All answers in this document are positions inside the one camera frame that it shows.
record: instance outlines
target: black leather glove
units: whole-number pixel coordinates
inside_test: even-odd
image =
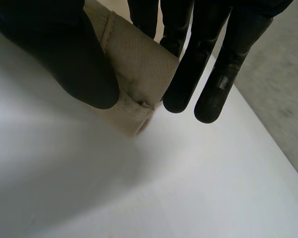
[[[108,109],[116,75],[83,11],[85,0],[0,0],[0,32],[32,54],[76,99]]]
[[[228,24],[222,49],[195,106],[204,123],[220,115],[234,80],[252,45],[292,0],[195,0],[191,38],[177,72],[163,97],[165,108],[180,113],[187,107],[219,33]]]

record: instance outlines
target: gray floor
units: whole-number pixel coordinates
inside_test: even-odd
[[[253,46],[235,84],[298,172],[298,0]]]

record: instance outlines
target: white table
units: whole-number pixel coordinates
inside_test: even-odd
[[[236,88],[213,124],[198,96],[127,139],[0,36],[0,238],[298,238],[294,168]]]

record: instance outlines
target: white board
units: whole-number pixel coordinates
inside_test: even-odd
[[[0,238],[298,238],[298,174],[232,89],[127,139],[0,36]]]

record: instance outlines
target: beige fabric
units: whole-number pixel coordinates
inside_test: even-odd
[[[115,69],[121,91],[115,106],[95,110],[126,135],[136,135],[159,105],[179,60],[97,1],[87,0],[84,10]]]

